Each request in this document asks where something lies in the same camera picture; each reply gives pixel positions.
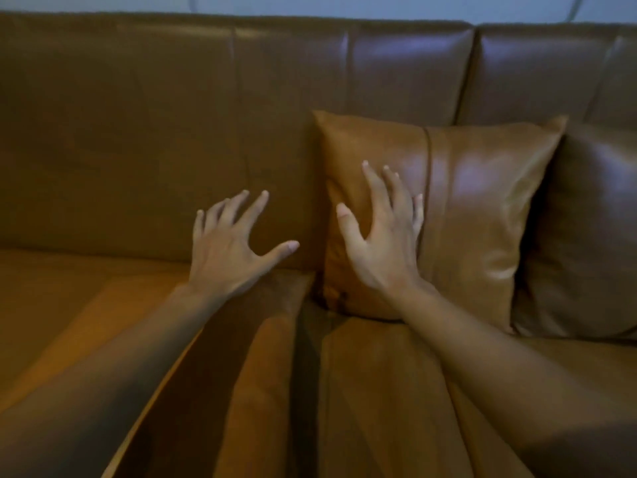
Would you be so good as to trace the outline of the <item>person's left hand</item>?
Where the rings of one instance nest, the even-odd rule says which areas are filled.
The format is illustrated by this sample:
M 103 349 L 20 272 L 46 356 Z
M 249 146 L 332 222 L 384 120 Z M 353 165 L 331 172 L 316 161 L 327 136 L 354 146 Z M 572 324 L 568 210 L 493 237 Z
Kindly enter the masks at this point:
M 249 289 L 265 275 L 254 271 L 255 260 L 259 255 L 250 248 L 250 235 L 266 208 L 269 192 L 262 191 L 249 206 L 249 231 L 221 229 L 221 212 L 231 198 L 203 209 L 204 232 L 196 244 L 192 243 L 187 289 L 209 303 L 227 301 Z

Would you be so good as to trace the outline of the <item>person's right hand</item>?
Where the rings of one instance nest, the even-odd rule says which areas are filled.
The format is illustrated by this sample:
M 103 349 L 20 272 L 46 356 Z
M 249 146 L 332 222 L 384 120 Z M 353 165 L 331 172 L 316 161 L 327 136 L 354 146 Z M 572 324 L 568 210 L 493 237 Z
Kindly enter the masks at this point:
M 372 221 L 364 256 L 349 259 L 362 283 L 394 303 L 419 285 L 417 240 L 412 230 L 413 198 L 400 176 L 388 166 L 378 176 L 367 160 L 362 172 L 370 190 Z

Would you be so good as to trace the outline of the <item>person's right forearm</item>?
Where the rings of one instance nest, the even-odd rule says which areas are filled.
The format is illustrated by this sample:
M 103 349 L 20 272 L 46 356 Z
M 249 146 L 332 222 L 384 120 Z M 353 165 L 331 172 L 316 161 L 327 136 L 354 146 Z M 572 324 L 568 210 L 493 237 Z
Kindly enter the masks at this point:
M 380 293 L 537 478 L 637 478 L 637 416 L 422 280 Z

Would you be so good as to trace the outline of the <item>person's left forearm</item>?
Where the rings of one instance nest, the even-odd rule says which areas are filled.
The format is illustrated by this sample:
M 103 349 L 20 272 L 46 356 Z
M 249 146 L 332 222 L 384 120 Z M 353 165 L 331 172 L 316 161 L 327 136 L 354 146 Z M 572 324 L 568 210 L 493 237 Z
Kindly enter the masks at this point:
M 178 357 L 229 299 L 179 286 L 144 319 L 0 413 L 0 478 L 101 478 Z

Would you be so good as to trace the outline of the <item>tan leather throw pillow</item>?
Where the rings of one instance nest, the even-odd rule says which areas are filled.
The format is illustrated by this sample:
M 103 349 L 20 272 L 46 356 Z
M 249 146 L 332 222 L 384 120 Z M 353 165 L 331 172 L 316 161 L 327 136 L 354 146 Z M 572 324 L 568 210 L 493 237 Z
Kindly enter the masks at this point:
M 417 127 L 314 111 L 327 193 L 344 203 L 366 238 L 372 223 L 367 160 L 396 171 L 412 197 L 424 196 L 418 271 L 444 297 L 511 333 L 514 276 L 531 199 L 568 124 Z

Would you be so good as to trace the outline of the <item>brown leather sofa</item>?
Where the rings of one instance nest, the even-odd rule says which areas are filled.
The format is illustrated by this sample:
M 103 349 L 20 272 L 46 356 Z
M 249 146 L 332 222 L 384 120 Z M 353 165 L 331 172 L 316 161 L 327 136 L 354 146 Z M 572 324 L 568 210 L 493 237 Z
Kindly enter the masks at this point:
M 196 209 L 266 190 L 253 248 L 300 249 L 196 334 L 101 478 L 535 478 L 356 278 L 314 111 L 637 130 L 637 25 L 1 12 L 0 413 L 187 279 Z M 510 325 L 637 416 L 636 343 Z

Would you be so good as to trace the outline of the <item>dark brown leather pillow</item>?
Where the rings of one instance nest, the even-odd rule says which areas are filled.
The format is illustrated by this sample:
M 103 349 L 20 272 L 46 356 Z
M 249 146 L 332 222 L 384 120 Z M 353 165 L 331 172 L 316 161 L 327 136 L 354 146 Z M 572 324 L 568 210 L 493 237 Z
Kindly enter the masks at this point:
M 568 129 L 533 198 L 512 326 L 637 344 L 637 130 Z

